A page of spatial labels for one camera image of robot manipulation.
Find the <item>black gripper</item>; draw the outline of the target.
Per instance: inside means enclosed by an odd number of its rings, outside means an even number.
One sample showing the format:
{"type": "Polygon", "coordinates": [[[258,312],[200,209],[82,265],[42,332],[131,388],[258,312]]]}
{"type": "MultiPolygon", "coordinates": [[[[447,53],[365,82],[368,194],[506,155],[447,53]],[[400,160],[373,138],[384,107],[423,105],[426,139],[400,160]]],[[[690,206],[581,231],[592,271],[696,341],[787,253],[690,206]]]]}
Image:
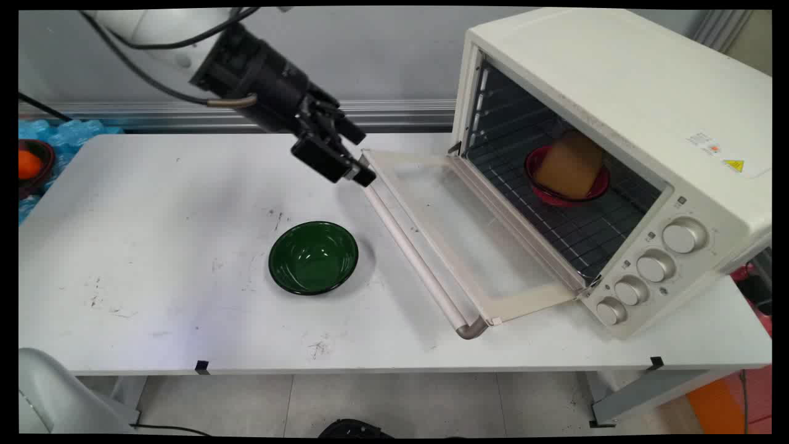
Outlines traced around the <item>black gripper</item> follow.
{"type": "MultiPolygon", "coordinates": [[[[268,133],[299,135],[310,123],[317,123],[333,137],[343,136],[353,144],[366,138],[366,132],[346,116],[338,99],[313,84],[270,45],[258,38],[246,38],[244,49],[249,53],[244,90],[256,96],[256,103],[244,109],[249,121],[268,133]]],[[[333,139],[304,134],[290,151],[331,183],[344,179],[366,187],[377,179],[369,166],[333,139]]]]}

